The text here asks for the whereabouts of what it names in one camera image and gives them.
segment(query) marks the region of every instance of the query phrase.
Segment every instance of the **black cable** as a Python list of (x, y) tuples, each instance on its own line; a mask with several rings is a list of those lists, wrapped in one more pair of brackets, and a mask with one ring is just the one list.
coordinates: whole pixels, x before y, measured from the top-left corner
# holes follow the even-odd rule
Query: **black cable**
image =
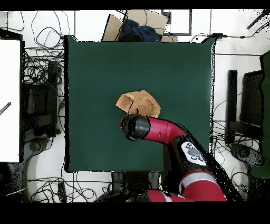
[(153, 29), (158, 29), (158, 30), (163, 30), (163, 31), (166, 31), (167, 33), (169, 33), (169, 34), (170, 34), (171, 39), (172, 39), (172, 41), (173, 41), (173, 43), (174, 43), (174, 40), (173, 40), (174, 35), (173, 35), (171, 32), (169, 32), (169, 31), (167, 31), (167, 30), (165, 30), (165, 29), (162, 29), (162, 28), (153, 28)]
[(267, 25), (270, 23), (270, 20), (268, 22), (266, 22), (265, 24), (263, 24), (262, 26), (260, 26), (254, 34), (252, 34), (251, 36), (227, 36), (224, 35), (225, 38), (240, 38), (240, 39), (244, 39), (244, 38), (252, 38), (257, 32), (261, 31), (262, 29), (264, 29), (265, 27), (267, 27)]
[(127, 22), (127, 20), (128, 20), (129, 18), (128, 18), (128, 10), (126, 10), (126, 13), (124, 14), (124, 18), (123, 18), (123, 24), (120, 26), (120, 28), (119, 28), (119, 30), (118, 30), (118, 34), (116, 35), (116, 37), (115, 37), (115, 42), (116, 42), (116, 40), (117, 40), (117, 38), (118, 38), (118, 36), (119, 36), (119, 34), (120, 34), (120, 30), (122, 29), (122, 27), (125, 25), (125, 23)]
[(199, 34), (195, 35), (189, 42), (192, 42), (198, 36), (205, 36), (205, 37), (207, 37), (208, 35), (205, 34), (205, 33), (199, 33)]
[(216, 108), (214, 109), (214, 113), (215, 113), (216, 109), (218, 108), (218, 106), (220, 106), (221, 104), (225, 103), (226, 101), (227, 101), (227, 100), (224, 100), (224, 101), (221, 102), (219, 105), (217, 105)]
[(22, 16), (22, 21), (23, 21), (23, 28), (22, 28), (22, 29), (17, 30), (17, 29), (9, 28), (9, 27), (8, 27), (8, 13), (7, 13), (7, 18), (6, 18), (6, 20), (7, 20), (7, 26), (6, 26), (6, 27), (0, 27), (0, 29), (14, 30), (14, 31), (23, 31), (23, 30), (24, 30), (24, 25), (25, 25), (25, 24), (24, 24), (24, 19), (23, 19), (22, 11), (21, 11), (21, 16)]
[(80, 190), (81, 190), (81, 193), (83, 194), (83, 192), (85, 192), (86, 190), (92, 191), (92, 193), (93, 193), (93, 196), (92, 196), (92, 197), (90, 197), (90, 198), (87, 198), (86, 196), (85, 196), (85, 197), (86, 197), (87, 199), (92, 199), (92, 198), (95, 196), (95, 199), (97, 199), (97, 194), (96, 194), (96, 192), (95, 192), (93, 189), (91, 189), (91, 188), (86, 188), (85, 191), (82, 191), (83, 189), (81, 188), (81, 186), (80, 186), (80, 184), (79, 184), (79, 181), (78, 181), (78, 173), (79, 173), (79, 172), (77, 172), (77, 174), (76, 174), (76, 182), (77, 182), (77, 184), (79, 185), (79, 188), (80, 188)]
[(74, 202), (74, 173), (72, 173), (72, 203)]
[(146, 23), (145, 23), (145, 26), (146, 26), (147, 21), (148, 21), (148, 16), (147, 16), (147, 12), (146, 12), (146, 10), (144, 10), (144, 12), (145, 12), (145, 14), (146, 14)]

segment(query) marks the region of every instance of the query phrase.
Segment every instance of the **green mat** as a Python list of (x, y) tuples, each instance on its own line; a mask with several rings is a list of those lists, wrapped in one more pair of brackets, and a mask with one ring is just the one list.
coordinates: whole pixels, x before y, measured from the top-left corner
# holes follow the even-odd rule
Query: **green mat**
[(161, 144), (130, 142), (120, 128), (126, 113), (115, 103), (121, 94), (142, 89), (160, 105), (159, 118), (183, 124), (208, 150), (213, 42), (77, 42), (66, 37), (65, 170), (163, 170)]
[(265, 163), (261, 167), (253, 168), (250, 173), (257, 178), (270, 178), (270, 51), (260, 57), (264, 79), (263, 91), (263, 156)]

